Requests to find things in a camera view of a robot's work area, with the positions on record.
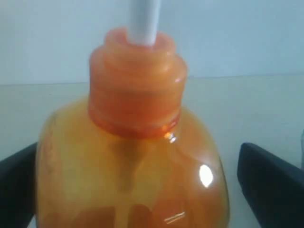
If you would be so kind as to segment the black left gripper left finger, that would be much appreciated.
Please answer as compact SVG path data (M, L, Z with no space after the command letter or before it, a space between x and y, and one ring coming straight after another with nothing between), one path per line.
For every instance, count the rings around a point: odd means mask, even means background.
M37 144L0 161L0 226L26 228L35 215Z

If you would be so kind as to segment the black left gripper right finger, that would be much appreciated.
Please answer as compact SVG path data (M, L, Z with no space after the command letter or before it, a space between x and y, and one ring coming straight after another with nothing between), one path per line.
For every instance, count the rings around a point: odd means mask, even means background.
M240 147L237 178L263 228L304 226L304 172L253 143Z

